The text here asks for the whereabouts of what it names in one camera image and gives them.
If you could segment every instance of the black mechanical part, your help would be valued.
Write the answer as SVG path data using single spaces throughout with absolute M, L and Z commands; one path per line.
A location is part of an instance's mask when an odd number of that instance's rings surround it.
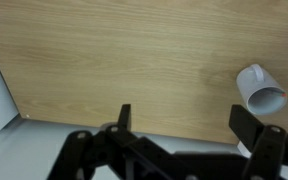
M 126 104 L 117 124 L 95 136 L 71 133 L 48 180 L 88 180 L 103 165 L 127 180 L 282 179 L 281 165 L 288 165 L 286 131 L 264 126 L 240 105 L 232 106 L 229 126 L 252 152 L 250 159 L 235 154 L 170 154 L 129 131 L 131 106 Z

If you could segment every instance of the light wood panel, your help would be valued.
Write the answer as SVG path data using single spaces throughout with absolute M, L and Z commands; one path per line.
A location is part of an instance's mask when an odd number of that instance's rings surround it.
M 22 114 L 236 142 L 237 73 L 259 63 L 288 92 L 288 1 L 0 0 L 0 69 Z M 288 104 L 259 117 L 288 130 Z

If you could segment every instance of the white cup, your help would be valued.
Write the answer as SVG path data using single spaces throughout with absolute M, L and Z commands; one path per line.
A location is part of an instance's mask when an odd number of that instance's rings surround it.
M 258 64 L 243 69 L 237 76 L 236 83 L 247 109 L 253 114 L 271 114 L 286 104 L 285 91 Z

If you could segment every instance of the white paper cup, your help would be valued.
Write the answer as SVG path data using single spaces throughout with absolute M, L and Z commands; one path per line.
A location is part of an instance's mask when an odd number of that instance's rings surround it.
M 242 70 L 236 79 L 247 109 L 256 115 L 267 115 L 282 109 L 286 93 L 273 77 L 258 64 Z

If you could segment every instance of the wood grain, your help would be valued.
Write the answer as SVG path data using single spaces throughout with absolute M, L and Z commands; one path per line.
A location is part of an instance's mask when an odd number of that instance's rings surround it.
M 235 143 L 240 70 L 288 92 L 288 1 L 0 0 L 0 69 L 32 119 Z M 259 117 L 288 131 L 288 104 Z

